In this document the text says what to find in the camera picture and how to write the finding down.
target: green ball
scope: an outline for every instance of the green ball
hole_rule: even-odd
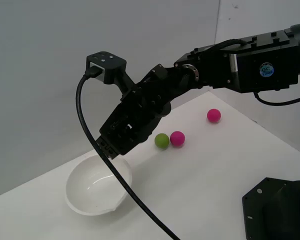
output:
[[[167,134],[159,133],[154,139],[155,145],[160,149],[166,149],[169,146],[170,140]]]

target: ball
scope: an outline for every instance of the ball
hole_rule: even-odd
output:
[[[159,133],[154,138],[154,144],[160,149],[166,149],[169,146],[169,137],[167,134]]]
[[[185,135],[180,131],[174,131],[170,136],[170,142],[175,147],[181,147],[185,140]]]
[[[221,119],[221,112],[218,109],[210,109],[206,117],[211,123],[217,123]]]

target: sticker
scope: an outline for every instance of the sticker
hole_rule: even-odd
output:
[[[265,62],[260,66],[260,75],[264,78],[271,77],[275,69],[270,62]]]

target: bowl rim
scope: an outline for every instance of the bowl rim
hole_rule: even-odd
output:
[[[97,156],[99,158],[99,160],[103,162],[103,160],[101,159],[101,157],[96,153],[94,155],[91,155],[85,159],[83,159],[82,161],[80,161],[73,169],[72,171],[69,173],[67,179],[66,179],[66,183],[65,183],[65,191],[64,191],[64,195],[65,195],[65,202],[67,203],[67,205],[76,213],[78,214],[81,214],[81,215],[84,215],[84,216],[98,216],[98,215],[102,215],[102,214],[106,214],[106,213],[109,213],[109,212],[112,212],[114,210],[117,209],[117,207],[120,206],[120,204],[124,201],[124,199],[127,197],[128,195],[128,192],[125,190],[123,195],[121,196],[121,198],[119,199],[119,201],[117,202],[117,204],[115,205],[115,207],[112,207],[112,208],[108,208],[108,209],[104,209],[104,210],[100,210],[98,212],[86,212],[86,211],[81,211],[79,210],[78,208],[76,208],[69,200],[68,198],[68,194],[67,194],[67,186],[68,186],[68,182],[69,182],[69,178],[71,176],[71,174],[73,173],[73,171],[81,164],[83,163],[84,161],[90,159],[90,158],[93,158]],[[129,179],[126,180],[126,183],[131,187],[131,184],[132,184],[132,170],[131,170],[131,167],[130,165],[128,164],[128,162],[121,156],[118,156],[115,158],[116,160],[119,160],[123,163],[123,165],[126,167],[126,169],[128,170],[128,176],[129,176]]]

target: white table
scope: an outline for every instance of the white table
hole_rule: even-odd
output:
[[[217,108],[218,124],[206,121]],[[180,130],[183,148],[155,148],[160,132]],[[65,183],[80,156],[0,196],[0,240],[168,240],[128,197],[114,212],[81,216]],[[245,240],[241,198],[265,177],[300,180],[300,152],[207,92],[162,119],[126,157],[132,188],[182,240]]]

